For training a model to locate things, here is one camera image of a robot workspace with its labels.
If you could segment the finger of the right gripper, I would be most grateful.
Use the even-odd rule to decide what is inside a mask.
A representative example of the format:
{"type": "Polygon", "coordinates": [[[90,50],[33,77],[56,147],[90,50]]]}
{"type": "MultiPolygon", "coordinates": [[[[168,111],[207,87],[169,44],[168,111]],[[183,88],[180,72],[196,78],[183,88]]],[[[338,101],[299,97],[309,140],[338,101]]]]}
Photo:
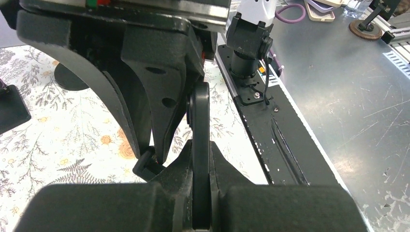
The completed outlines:
{"type": "Polygon", "coordinates": [[[186,112],[187,96],[204,79],[203,48],[193,28],[187,31],[128,26],[121,59],[135,72],[147,94],[157,162],[168,156],[186,112]]]}
{"type": "Polygon", "coordinates": [[[121,60],[122,27],[20,10],[16,32],[20,40],[59,61],[96,93],[121,126],[136,157],[147,150],[150,107],[140,79],[121,60]]]}

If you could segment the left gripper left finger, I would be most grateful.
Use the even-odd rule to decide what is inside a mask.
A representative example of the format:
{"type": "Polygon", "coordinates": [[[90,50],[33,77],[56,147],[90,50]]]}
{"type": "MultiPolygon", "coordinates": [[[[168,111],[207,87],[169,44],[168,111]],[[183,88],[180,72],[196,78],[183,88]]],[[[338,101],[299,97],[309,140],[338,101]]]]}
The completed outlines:
{"type": "Polygon", "coordinates": [[[191,232],[191,141],[148,183],[58,184],[28,204],[17,232],[191,232]]]}

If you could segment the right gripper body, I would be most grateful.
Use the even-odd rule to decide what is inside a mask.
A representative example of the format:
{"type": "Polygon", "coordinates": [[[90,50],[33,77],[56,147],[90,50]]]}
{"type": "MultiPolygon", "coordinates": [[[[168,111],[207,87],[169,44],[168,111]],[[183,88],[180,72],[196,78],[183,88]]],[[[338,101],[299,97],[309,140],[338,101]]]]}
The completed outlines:
{"type": "Polygon", "coordinates": [[[81,16],[149,28],[184,31],[193,26],[203,59],[212,60],[217,34],[225,30],[229,0],[2,0],[0,11],[15,29],[20,10],[38,14],[81,16]]]}

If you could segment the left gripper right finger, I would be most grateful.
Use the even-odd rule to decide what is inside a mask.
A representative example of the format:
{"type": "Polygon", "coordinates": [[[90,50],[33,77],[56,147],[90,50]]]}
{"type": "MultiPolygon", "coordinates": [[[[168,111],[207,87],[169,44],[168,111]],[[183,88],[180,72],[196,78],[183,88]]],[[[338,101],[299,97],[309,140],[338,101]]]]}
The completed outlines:
{"type": "Polygon", "coordinates": [[[365,232],[350,194],[336,186],[256,185],[210,144],[216,232],[365,232]]]}

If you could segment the black round-base stand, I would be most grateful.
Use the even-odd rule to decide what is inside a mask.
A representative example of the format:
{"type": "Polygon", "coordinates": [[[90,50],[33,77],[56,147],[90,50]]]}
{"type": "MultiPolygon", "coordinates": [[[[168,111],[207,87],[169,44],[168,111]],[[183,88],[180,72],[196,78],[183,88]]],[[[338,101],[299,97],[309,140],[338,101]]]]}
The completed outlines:
{"type": "Polygon", "coordinates": [[[56,66],[54,77],[56,83],[67,91],[81,91],[89,88],[86,83],[61,63],[56,66]]]}
{"type": "Polygon", "coordinates": [[[149,146],[138,159],[132,169],[132,172],[143,180],[149,182],[164,169],[165,167],[159,164],[156,160],[154,146],[149,146]]]}

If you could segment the black phone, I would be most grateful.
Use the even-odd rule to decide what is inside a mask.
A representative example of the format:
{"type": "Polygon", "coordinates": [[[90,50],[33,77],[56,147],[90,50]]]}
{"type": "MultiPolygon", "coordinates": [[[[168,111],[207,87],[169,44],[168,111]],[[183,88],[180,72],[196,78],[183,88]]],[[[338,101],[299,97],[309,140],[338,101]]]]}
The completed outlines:
{"type": "Polygon", "coordinates": [[[192,129],[192,226],[195,230],[208,230],[211,226],[209,120],[209,84],[197,83],[187,105],[187,122],[192,129]]]}

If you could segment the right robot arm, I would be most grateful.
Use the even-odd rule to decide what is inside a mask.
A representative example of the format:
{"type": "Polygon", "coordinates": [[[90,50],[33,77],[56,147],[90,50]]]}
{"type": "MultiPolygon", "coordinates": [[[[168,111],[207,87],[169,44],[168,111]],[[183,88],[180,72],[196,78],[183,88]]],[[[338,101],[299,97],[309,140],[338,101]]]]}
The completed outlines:
{"type": "Polygon", "coordinates": [[[274,0],[243,0],[227,25],[229,0],[3,0],[0,11],[18,38],[55,58],[92,89],[139,158],[154,141],[164,163],[204,80],[217,34],[240,59],[261,60],[272,43],[274,0]]]}

